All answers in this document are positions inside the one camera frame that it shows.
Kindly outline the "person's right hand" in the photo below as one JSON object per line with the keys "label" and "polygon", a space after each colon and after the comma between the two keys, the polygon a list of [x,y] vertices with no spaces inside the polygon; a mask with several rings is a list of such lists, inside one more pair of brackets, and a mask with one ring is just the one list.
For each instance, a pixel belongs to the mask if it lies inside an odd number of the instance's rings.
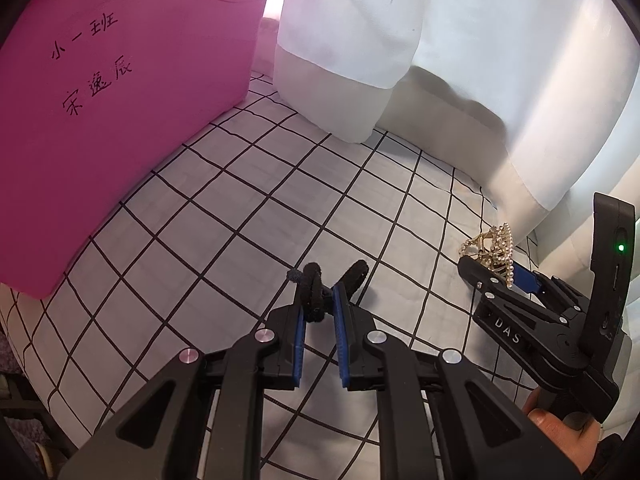
{"label": "person's right hand", "polygon": [[581,430],[566,426],[561,419],[538,406],[541,388],[536,388],[527,398],[523,413],[533,422],[583,474],[596,455],[601,426],[590,418]]}

